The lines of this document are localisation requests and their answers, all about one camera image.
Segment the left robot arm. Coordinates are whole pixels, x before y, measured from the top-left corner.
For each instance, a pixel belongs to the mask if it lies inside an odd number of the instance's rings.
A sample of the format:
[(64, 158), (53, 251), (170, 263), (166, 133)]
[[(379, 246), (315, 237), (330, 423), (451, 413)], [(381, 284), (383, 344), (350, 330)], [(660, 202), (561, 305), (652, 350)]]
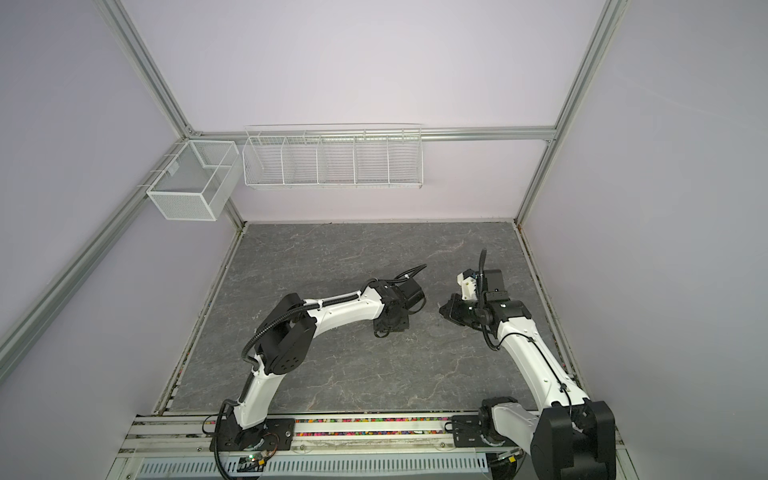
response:
[(425, 268), (421, 264), (392, 279), (373, 278), (351, 293), (323, 299), (284, 296), (241, 350), (251, 371), (238, 399), (222, 402), (210, 450), (244, 451), (265, 439), (272, 400), (284, 377), (306, 359), (316, 337), (357, 322), (370, 323), (377, 338), (406, 331), (409, 318), (426, 303), (415, 280)]

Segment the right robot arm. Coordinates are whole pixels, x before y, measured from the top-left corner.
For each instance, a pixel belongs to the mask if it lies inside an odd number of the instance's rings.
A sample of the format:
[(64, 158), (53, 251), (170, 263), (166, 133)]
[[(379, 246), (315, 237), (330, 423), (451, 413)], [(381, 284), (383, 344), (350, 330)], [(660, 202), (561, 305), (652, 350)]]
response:
[(510, 397), (482, 402), (482, 435), (493, 443), (510, 441), (530, 458), (540, 479), (614, 479), (615, 417), (604, 401), (594, 401), (564, 370), (543, 341), (526, 305), (505, 288), (503, 274), (478, 266), (457, 277), (460, 293), (441, 306), (448, 321), (479, 331), (486, 346), (507, 353), (521, 372), (536, 405), (529, 411)]

